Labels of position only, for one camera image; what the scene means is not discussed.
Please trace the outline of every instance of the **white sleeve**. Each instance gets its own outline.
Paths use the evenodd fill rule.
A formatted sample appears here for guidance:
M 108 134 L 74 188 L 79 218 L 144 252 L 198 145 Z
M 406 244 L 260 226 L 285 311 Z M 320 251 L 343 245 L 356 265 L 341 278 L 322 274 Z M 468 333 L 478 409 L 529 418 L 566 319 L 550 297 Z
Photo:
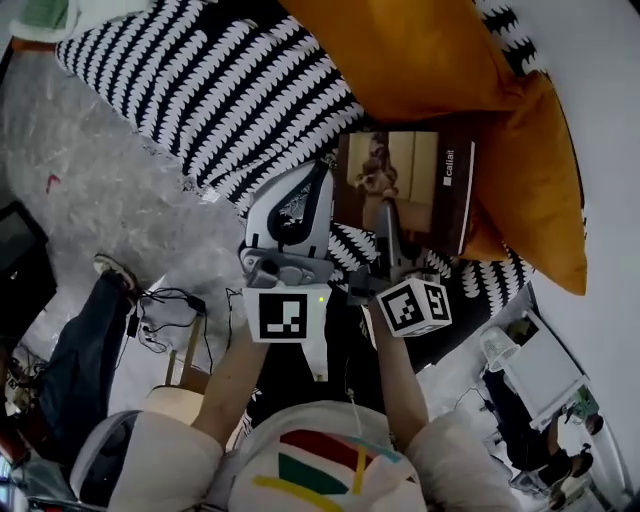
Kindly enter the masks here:
M 176 512 L 197 505 L 222 454 L 203 432 L 168 416 L 140 413 L 108 510 Z
M 416 468 L 423 494 L 445 510 L 520 510 L 507 478 L 489 452 L 453 414 L 423 428 L 405 455 Z

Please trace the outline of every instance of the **dark jeans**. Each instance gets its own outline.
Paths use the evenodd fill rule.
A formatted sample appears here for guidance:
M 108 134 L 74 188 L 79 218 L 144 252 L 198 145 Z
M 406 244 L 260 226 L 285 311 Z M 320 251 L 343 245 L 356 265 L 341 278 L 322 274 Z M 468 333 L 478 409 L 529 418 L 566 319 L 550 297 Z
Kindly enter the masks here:
M 496 408 L 498 430 L 513 466 L 531 471 L 547 464 L 547 430 L 539 432 L 529 426 L 531 416 L 520 397 L 505 384 L 504 372 L 486 372 L 482 379 Z
M 349 402 L 349 388 L 356 404 L 385 413 L 378 353 L 363 332 L 366 323 L 362 309 L 347 306 L 346 298 L 345 293 L 336 291 L 327 304 L 328 382 L 314 382 L 299 344 L 274 343 L 258 379 L 261 394 L 247 406 L 253 428 L 295 405 L 319 400 Z
M 105 273 L 80 314 L 60 333 L 39 397 L 58 462 L 73 464 L 87 436 L 107 417 L 130 310 L 122 279 Z

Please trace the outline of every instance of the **person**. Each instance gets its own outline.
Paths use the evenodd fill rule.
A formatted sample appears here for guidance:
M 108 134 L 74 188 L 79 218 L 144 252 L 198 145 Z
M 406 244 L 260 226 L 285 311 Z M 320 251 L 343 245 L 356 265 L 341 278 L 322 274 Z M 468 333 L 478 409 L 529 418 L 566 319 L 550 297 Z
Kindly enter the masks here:
M 127 315 L 139 290 L 135 276 L 113 258 L 98 254 L 93 265 L 100 277 L 89 298 L 62 329 L 47 368 L 29 384 L 39 392 L 35 406 L 13 416 L 0 413 L 0 451 L 12 463 L 34 448 L 69 469 L 88 435 L 107 417 Z M 0 348 L 3 393 L 16 343 Z
M 539 432 L 529 424 L 531 416 L 518 395 L 505 382 L 503 371 L 485 372 L 484 383 L 498 419 L 498 431 L 507 445 L 507 456 L 514 468 L 525 471 L 537 487 L 549 490 L 554 502 L 562 483 L 570 476 L 579 478 L 589 471 L 593 456 L 584 448 L 569 456 L 558 444 L 558 411 L 551 423 Z
M 589 435 L 595 436 L 604 427 L 604 418 L 600 416 L 600 406 L 586 386 L 582 386 L 574 397 L 573 404 L 567 409 L 567 423 L 572 416 L 584 423 Z
M 377 351 L 362 309 L 332 293 L 327 382 L 300 345 L 236 330 L 192 425 L 140 413 L 109 510 L 518 510 L 482 443 L 452 415 L 430 421 L 404 341 L 369 311 Z
M 560 510 L 567 504 L 567 495 L 562 491 L 555 491 L 549 498 L 549 508 L 551 510 Z
M 369 144 L 369 158 L 362 164 L 362 173 L 356 177 L 356 186 L 367 195 L 396 197 L 398 171 L 391 163 L 389 134 L 375 132 Z

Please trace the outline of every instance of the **book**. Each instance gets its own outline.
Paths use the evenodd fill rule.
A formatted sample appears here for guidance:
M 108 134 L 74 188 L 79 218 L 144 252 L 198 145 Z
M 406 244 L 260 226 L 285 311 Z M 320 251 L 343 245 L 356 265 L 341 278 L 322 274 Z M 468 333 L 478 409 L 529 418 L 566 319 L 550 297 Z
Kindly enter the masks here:
M 458 256 L 470 224 L 475 144 L 437 132 L 359 132 L 340 137 L 333 220 L 375 231 L 393 199 L 405 238 Z

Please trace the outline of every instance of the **patterned fabric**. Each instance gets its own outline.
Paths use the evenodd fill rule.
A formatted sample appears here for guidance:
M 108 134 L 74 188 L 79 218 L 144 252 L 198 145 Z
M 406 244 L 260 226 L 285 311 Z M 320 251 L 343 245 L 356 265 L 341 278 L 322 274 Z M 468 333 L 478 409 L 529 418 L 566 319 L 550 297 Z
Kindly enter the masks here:
M 359 437 L 294 430 L 240 470 L 228 509 L 426 511 L 419 482 L 400 453 Z
M 56 57 L 139 133 L 179 157 L 183 173 L 205 197 L 222 195 L 246 216 L 262 184 L 331 153 L 341 132 L 366 120 L 327 54 L 277 3 L 259 28 L 229 16 L 229 5 L 157 0 L 151 12 L 60 43 Z M 540 68 L 504 1 L 477 0 L 476 7 L 516 73 Z M 344 287 L 347 272 L 375 257 L 374 239 L 333 224 L 329 251 L 336 264 L 332 281 Z M 515 253 L 509 255 L 507 262 L 456 266 L 432 252 L 429 265 L 450 297 L 458 288 L 474 299 L 461 307 L 493 316 L 531 274 Z

